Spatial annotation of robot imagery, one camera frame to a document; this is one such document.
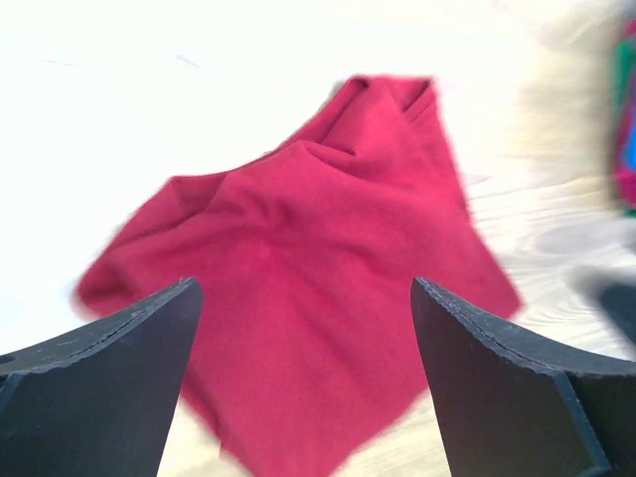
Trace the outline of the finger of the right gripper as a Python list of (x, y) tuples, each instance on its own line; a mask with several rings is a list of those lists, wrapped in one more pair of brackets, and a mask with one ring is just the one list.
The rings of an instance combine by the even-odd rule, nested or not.
[(581, 293), (635, 346), (635, 279), (609, 271), (590, 271), (579, 279)]

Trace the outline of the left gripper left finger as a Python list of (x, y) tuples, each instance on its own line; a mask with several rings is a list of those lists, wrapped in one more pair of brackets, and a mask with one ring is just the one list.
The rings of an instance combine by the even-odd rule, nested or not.
[(189, 278), (3, 355), (2, 475), (156, 475), (202, 307)]

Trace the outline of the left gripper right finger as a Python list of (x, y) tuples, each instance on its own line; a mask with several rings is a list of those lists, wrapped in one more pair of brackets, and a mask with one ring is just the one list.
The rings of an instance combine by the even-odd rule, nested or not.
[(455, 476), (631, 476), (635, 365), (411, 286), (417, 344)]

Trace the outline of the red t shirt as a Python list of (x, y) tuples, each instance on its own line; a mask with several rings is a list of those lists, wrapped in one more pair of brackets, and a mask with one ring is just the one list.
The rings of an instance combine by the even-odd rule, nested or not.
[(255, 476), (332, 474), (425, 390), (415, 277), (521, 307), (423, 78), (350, 78), (269, 154), (170, 179), (76, 294), (106, 316), (186, 277), (205, 300), (183, 396)]

